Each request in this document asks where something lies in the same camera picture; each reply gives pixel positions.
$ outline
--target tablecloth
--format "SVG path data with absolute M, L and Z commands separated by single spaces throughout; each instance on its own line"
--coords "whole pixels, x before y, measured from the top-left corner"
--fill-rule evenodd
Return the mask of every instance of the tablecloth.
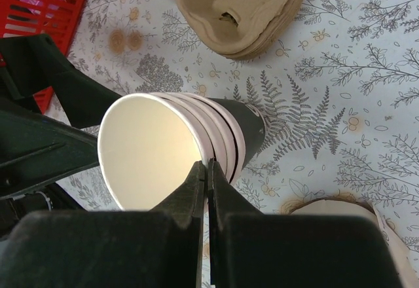
M 236 189 L 270 214 L 326 196 L 372 202 L 419 271 L 418 42 L 419 0 L 304 0 L 271 49 L 233 61 L 200 42 L 174 0 L 87 0 L 69 59 L 122 95 L 256 105 L 267 139 Z M 65 121 L 56 98 L 48 115 Z M 86 209 L 117 208 L 99 168 L 60 185 Z M 208 249 L 207 226 L 203 287 Z

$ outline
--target white patterned surface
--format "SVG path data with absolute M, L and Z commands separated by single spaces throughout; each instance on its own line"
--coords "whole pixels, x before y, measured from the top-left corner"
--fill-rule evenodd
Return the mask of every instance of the white patterned surface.
M 324 196 L 368 200 L 418 271 L 418 42 L 419 0 L 304 0 L 266 54 L 235 62 L 201 44 L 174 0 L 88 0 L 69 59 L 120 94 L 256 105 L 268 139 L 236 188 L 265 213 Z M 56 99 L 48 114 L 65 120 Z M 86 209 L 117 208 L 98 168 L 60 184 Z M 208 265 L 206 244 L 203 287 Z

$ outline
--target red plastic basket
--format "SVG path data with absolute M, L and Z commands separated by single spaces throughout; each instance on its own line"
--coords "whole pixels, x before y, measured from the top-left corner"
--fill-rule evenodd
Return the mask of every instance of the red plastic basket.
M 67 55 L 85 0 L 0 0 L 0 37 L 49 34 Z M 35 95 L 42 113 L 54 91 Z

